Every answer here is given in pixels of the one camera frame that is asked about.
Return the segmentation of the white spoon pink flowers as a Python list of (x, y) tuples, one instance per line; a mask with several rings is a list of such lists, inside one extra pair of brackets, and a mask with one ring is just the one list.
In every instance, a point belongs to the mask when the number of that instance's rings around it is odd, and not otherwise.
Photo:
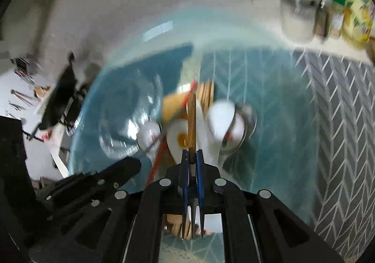
[(160, 141), (161, 126), (157, 121), (146, 121), (139, 129), (137, 134), (136, 143), (138, 148), (143, 153), (152, 151), (154, 146), (157, 146)]

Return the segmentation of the white spoon yellow duck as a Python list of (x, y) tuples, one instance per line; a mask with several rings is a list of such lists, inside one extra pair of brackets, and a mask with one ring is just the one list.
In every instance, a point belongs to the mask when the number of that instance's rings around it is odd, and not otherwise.
[(176, 164), (182, 159), (182, 151), (188, 149), (188, 121), (177, 119), (167, 131), (167, 145)]

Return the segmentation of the metal spoon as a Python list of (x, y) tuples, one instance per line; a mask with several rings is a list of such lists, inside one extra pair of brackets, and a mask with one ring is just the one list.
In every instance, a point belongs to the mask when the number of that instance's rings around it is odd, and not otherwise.
[(228, 155), (238, 150), (249, 140), (257, 126), (257, 114), (250, 104), (237, 104), (235, 117), (222, 142), (220, 155)]

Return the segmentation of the white ceramic soup spoon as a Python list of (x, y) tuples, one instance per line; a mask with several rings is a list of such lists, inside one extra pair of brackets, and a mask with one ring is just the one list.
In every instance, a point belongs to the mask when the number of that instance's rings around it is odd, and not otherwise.
[(206, 125), (211, 134), (211, 164), (217, 166), (222, 141), (235, 118), (235, 104), (225, 99), (215, 101), (206, 114)]

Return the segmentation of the wooden spatula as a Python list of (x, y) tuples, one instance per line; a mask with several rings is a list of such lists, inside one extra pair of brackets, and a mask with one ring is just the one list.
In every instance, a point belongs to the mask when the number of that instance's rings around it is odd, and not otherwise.
[(186, 118), (186, 104), (188, 101), (188, 92), (180, 94), (170, 94), (163, 98), (162, 109), (161, 109), (161, 122), (163, 124), (168, 123), (174, 116), (175, 113), (181, 111), (184, 107), (182, 114), (177, 117)]

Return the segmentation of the red chopstick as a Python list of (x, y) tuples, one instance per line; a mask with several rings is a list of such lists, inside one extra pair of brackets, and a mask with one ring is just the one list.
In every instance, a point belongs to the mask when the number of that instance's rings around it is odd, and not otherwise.
[(175, 125), (177, 125), (177, 122), (181, 120), (181, 116), (184, 112), (186, 112), (186, 106), (188, 105), (188, 99), (193, 95), (196, 88), (198, 86), (198, 82), (196, 80), (193, 80), (190, 83), (190, 89), (188, 92), (184, 94), (184, 97), (182, 101), (180, 102), (180, 107), (177, 111), (173, 114), (173, 116), (170, 118), (170, 120), (165, 125), (164, 129), (160, 133), (160, 137), (158, 140), (160, 140), (160, 146), (158, 148), (158, 151), (156, 153), (156, 157), (154, 159), (153, 166), (151, 167), (151, 170), (149, 172), (149, 175), (147, 176), (147, 182), (145, 187), (148, 187), (151, 185), (156, 177), (156, 174), (158, 172), (158, 169), (160, 168), (161, 161), (165, 155), (165, 152), (169, 148), (168, 146), (168, 137), (172, 134), (172, 130), (174, 129)]

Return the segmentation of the grey herringbone table mat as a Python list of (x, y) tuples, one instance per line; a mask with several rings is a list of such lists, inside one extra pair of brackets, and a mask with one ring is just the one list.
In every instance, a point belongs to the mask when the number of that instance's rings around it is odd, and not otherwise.
[(270, 190), (356, 261), (374, 238), (374, 67), (306, 49), (231, 49), (205, 53), (200, 80), (257, 114), (228, 165), (238, 185)]

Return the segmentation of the black wok pan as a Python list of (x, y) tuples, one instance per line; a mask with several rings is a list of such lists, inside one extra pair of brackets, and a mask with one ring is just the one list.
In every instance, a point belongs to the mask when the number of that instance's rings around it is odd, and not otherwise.
[(46, 109), (37, 126), (38, 130), (51, 129), (58, 123), (70, 130), (76, 128), (76, 120), (92, 82), (86, 80), (76, 88), (78, 79), (73, 69), (75, 59), (74, 53), (70, 52), (67, 56), (67, 66), (47, 100)]

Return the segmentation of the blue translucent plastic tray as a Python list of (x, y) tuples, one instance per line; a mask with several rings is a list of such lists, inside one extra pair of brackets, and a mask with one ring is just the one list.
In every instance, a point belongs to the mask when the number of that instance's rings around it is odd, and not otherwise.
[(317, 176), (317, 125), (307, 78), (292, 55), (268, 46), (214, 47), (203, 53), (197, 85), (162, 129), (159, 150), (187, 118), (187, 146), (163, 178), (153, 178), (133, 135), (161, 114), (194, 46), (176, 46), (94, 81), (79, 114), (70, 165), (88, 178), (109, 174), (118, 188), (91, 196), (66, 240), (66, 262), (158, 262), (161, 223), (206, 231), (219, 219), (226, 262), (321, 262), (324, 241), (306, 224)]

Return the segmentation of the brown spice jar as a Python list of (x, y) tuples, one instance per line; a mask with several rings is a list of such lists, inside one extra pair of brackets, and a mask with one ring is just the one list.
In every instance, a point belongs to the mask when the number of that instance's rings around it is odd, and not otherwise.
[(327, 0), (320, 0), (315, 14), (314, 32), (321, 38), (328, 37), (329, 30), (329, 8)]

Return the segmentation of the yellow dish soap bottle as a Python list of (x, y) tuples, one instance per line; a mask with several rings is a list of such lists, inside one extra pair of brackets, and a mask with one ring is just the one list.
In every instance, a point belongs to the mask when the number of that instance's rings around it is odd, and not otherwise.
[(374, 20), (372, 0), (346, 0), (343, 39), (355, 49), (363, 50), (369, 41)]

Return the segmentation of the glass jar white powder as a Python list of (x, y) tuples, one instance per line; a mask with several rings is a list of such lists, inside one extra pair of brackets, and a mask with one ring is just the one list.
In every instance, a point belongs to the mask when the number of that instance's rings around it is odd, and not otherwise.
[(314, 37), (315, 16), (320, 0), (280, 0), (281, 29), (297, 43), (309, 43)]

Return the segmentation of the green lid spice jar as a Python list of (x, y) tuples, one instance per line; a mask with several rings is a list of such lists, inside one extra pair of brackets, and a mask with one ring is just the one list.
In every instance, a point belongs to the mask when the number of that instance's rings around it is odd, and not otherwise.
[(346, 0), (330, 0), (329, 7), (329, 36), (340, 38), (344, 24)]

